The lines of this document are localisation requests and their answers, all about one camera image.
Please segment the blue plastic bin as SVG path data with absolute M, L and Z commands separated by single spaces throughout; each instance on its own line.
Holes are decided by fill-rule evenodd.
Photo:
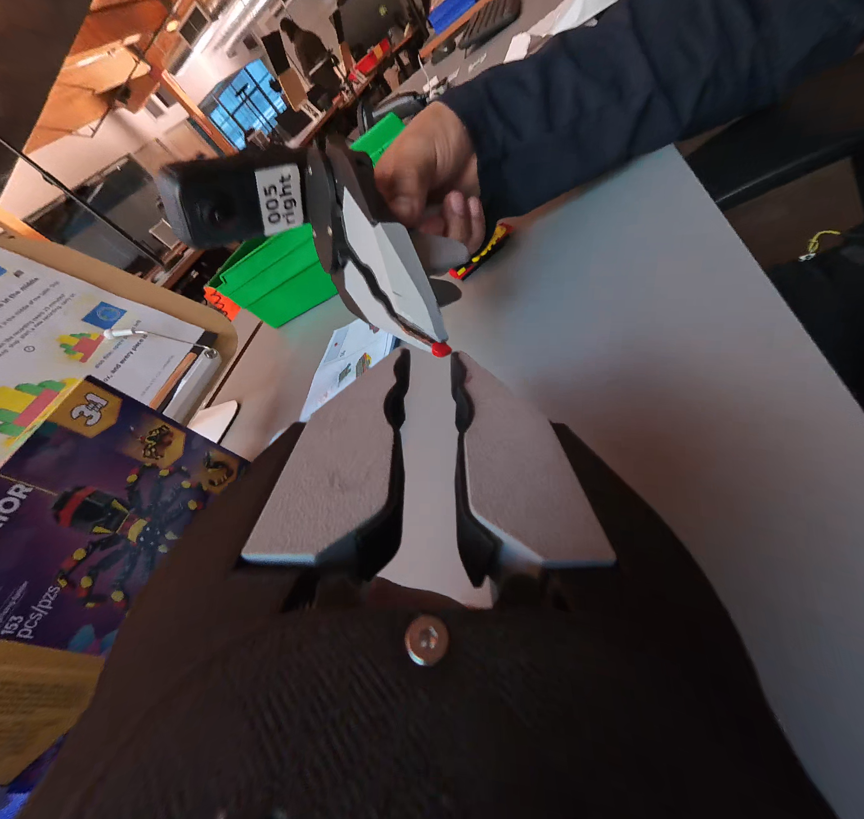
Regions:
M 428 24 L 435 33 L 445 31 L 468 12 L 477 0 L 430 0 Z

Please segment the lego instruction booklet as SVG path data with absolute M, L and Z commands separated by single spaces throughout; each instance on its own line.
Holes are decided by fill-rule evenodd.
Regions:
M 307 422 L 322 406 L 399 345 L 397 337 L 360 319 L 336 330 L 315 371 L 299 422 Z

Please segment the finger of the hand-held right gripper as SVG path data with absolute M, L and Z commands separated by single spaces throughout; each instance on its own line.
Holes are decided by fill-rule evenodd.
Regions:
M 348 188 L 342 224 L 347 260 L 343 296 L 369 325 L 416 348 L 448 348 L 441 309 L 404 227 L 372 222 Z
M 434 294 L 413 250 L 333 251 L 333 279 L 340 295 L 370 325 L 418 348 L 430 349 Z

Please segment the printed instruction sheet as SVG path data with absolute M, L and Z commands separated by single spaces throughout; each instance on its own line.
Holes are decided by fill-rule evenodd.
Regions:
M 201 326 L 2 249 L 2 462 L 86 379 L 184 420 L 222 364 L 215 340 Z

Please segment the green plastic bin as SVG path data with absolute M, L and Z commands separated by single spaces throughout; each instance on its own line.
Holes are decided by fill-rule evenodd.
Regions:
M 333 146 L 335 159 L 371 178 L 373 161 L 340 136 L 296 150 L 244 150 L 199 170 L 191 218 L 205 243 L 239 243 L 206 285 L 268 326 L 284 326 L 337 295 L 333 251 L 345 250 L 344 185 Z

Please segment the red yellow black lego assembly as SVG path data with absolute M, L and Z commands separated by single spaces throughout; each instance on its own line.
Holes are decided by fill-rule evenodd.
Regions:
M 499 222 L 489 241 L 476 253 L 459 267 L 452 267 L 448 275 L 457 280 L 464 281 L 467 277 L 476 273 L 483 265 L 489 263 L 493 257 L 504 250 L 507 242 L 514 233 L 514 227 L 509 222 Z

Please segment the purple lego box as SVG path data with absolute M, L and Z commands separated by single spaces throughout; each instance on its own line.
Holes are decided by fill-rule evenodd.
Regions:
M 2 817 L 83 713 L 127 612 L 243 457 L 91 377 L 1 388 Z

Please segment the red plastic bin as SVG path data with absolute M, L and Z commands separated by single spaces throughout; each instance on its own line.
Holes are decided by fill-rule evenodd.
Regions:
M 386 60 L 392 53 L 391 51 L 392 43 L 390 39 L 384 38 L 369 49 L 363 57 L 358 58 L 352 69 L 352 74 L 363 78 L 372 77 L 379 68 L 385 65 Z

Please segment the wooden clipboard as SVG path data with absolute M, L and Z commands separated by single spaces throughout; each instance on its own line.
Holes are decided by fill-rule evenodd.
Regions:
M 47 240 L 35 240 L 18 235 L 2 234 L 2 249 L 12 249 L 27 258 L 48 264 L 64 273 L 84 279 L 106 291 L 121 295 L 134 302 L 142 303 L 161 312 L 193 324 L 216 335 L 215 347 L 220 352 L 222 364 L 211 381 L 204 387 L 204 393 L 194 403 L 188 416 L 177 421 L 168 417 L 167 411 L 151 411 L 166 417 L 169 421 L 184 424 L 194 415 L 206 393 L 217 376 L 233 358 L 237 349 L 237 334 L 229 320 L 208 306 L 203 306 L 182 296 L 155 285 L 149 281 L 124 273 L 117 267 L 99 262 L 94 258 Z

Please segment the person's right forearm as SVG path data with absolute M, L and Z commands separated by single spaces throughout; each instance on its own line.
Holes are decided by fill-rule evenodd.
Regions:
M 620 0 L 448 91 L 487 223 L 784 98 L 862 44 L 863 0 Z

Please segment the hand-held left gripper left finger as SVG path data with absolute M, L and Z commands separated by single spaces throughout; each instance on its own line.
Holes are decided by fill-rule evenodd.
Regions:
M 373 579 L 400 547 L 410 353 L 396 349 L 309 418 L 241 551 L 255 566 Z

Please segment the large window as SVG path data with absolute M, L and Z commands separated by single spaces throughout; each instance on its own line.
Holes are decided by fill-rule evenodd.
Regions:
M 288 109 L 283 95 L 266 63 L 256 59 L 217 84 L 201 109 L 225 139 L 241 150 L 249 131 L 273 132 L 278 116 Z

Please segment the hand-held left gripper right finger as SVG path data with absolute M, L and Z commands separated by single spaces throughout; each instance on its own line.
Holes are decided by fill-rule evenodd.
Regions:
M 450 358 L 456 539 L 473 587 L 610 568 L 617 556 L 553 424 L 468 354 Z

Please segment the person's right hand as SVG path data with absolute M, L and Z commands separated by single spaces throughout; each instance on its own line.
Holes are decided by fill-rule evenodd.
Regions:
M 459 117 L 441 101 L 408 123 L 375 167 L 377 190 L 409 230 L 481 246 L 486 218 L 477 156 Z

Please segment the black keyboard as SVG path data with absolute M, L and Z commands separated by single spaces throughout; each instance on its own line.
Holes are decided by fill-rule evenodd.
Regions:
M 522 0 L 491 0 L 468 22 L 457 42 L 459 50 L 470 52 L 515 23 L 522 13 Z

